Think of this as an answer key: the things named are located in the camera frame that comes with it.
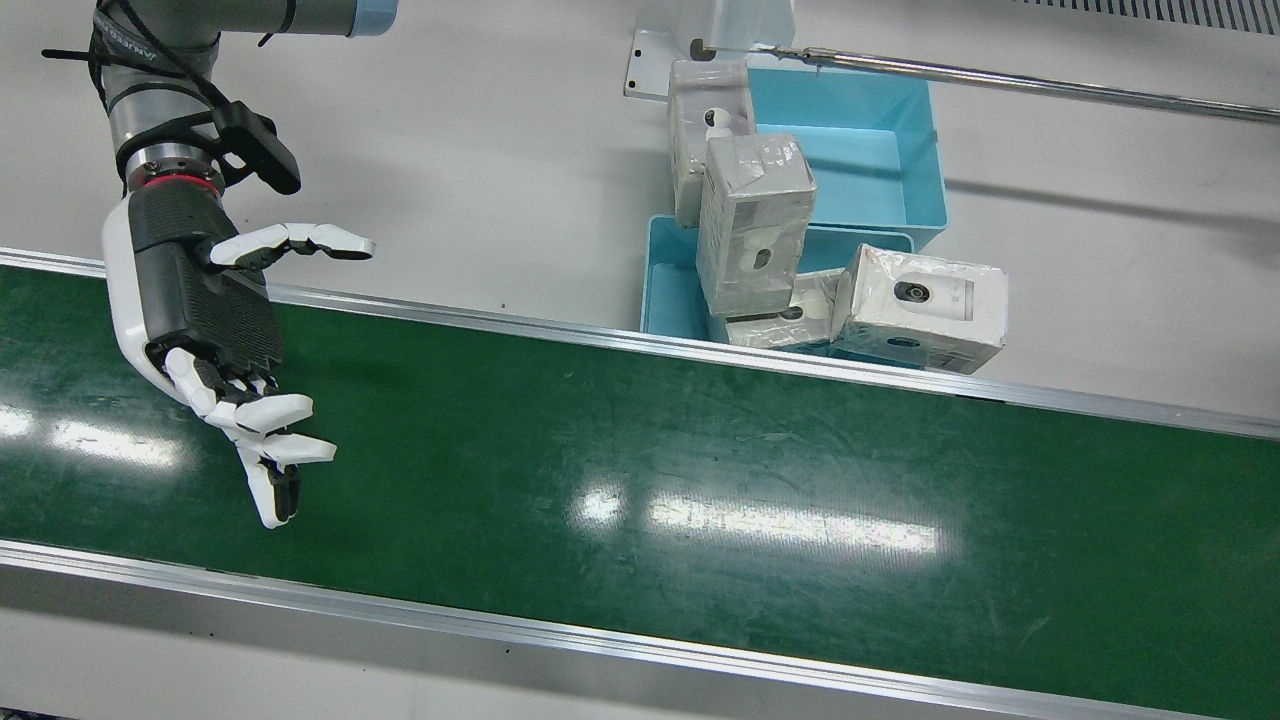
humanoid robot hand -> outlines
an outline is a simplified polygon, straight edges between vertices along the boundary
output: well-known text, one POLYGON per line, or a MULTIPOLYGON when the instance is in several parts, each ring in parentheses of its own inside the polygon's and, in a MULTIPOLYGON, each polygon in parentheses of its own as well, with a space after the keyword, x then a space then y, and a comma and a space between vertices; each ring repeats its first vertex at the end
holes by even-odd
POLYGON ((261 270, 289 250, 364 260, 374 243, 334 225, 284 223, 241 234, 216 188, 169 176, 131 192, 102 227, 111 320, 145 378, 236 445, 259 516, 283 525, 298 509, 298 465, 335 447, 288 430, 311 398, 280 393, 280 328, 261 270))

red ring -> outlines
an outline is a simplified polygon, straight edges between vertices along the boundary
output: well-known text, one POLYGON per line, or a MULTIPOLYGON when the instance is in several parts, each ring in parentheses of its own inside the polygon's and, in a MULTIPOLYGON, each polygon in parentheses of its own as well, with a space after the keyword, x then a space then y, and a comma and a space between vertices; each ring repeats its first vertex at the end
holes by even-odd
POLYGON ((206 181, 205 178, 197 178, 196 176, 182 176, 182 174, 177 174, 177 176, 160 176, 157 178, 152 178, 152 179, 148 179, 147 182, 142 183, 142 187, 146 187, 148 184, 155 184, 157 182, 169 182, 169 181, 175 181, 175 179, 184 179, 184 181, 189 181, 189 182, 193 182, 196 184, 207 187, 209 190, 211 190, 214 192, 214 195, 218 195, 219 197, 223 195, 221 192, 218 191, 218 186, 215 186, 214 183, 206 181))

robotic arm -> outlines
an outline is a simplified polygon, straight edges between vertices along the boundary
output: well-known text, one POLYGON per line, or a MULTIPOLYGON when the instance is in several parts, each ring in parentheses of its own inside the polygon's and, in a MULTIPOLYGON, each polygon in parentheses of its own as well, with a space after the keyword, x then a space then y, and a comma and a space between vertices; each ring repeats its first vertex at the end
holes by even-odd
POLYGON ((125 196, 102 250, 120 350, 236 445, 268 528, 297 511, 297 466, 332 460, 335 447, 288 432, 311 398, 280 393, 271 377, 283 352, 261 270, 289 250, 360 260, 374 245, 328 224, 237 231, 223 211, 228 186, 256 174, 292 193, 301 179, 275 124, 228 100, 210 72, 223 31, 380 35, 396 4, 99 0, 90 53, 46 53, 90 63, 110 119, 125 196))

cardboard box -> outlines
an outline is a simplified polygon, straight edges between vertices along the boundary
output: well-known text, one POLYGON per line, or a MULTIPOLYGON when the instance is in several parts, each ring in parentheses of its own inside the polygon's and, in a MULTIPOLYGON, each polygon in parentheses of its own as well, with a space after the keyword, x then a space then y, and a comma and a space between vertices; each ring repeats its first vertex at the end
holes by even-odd
POLYGON ((786 133, 712 138, 698 231, 698 277, 717 318, 781 313, 817 195, 813 172, 786 133))
POLYGON ((746 61, 672 63, 667 123, 676 222, 682 228, 696 228, 703 209, 708 133, 712 137, 755 133, 746 61))
POLYGON ((863 245, 840 279, 832 346, 969 374, 1005 346, 1009 275, 1000 268, 863 245))
POLYGON ((710 338, 739 347, 826 355, 831 345, 831 310, 842 274, 840 269, 799 274, 786 310, 746 318, 709 318, 710 338))

vent grille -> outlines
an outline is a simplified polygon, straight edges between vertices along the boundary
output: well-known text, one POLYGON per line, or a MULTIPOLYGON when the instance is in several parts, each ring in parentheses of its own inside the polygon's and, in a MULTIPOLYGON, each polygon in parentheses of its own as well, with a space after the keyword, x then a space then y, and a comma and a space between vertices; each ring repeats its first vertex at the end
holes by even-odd
POLYGON ((1276 35, 1280 0, 1021 0, 1108 15, 1276 35))

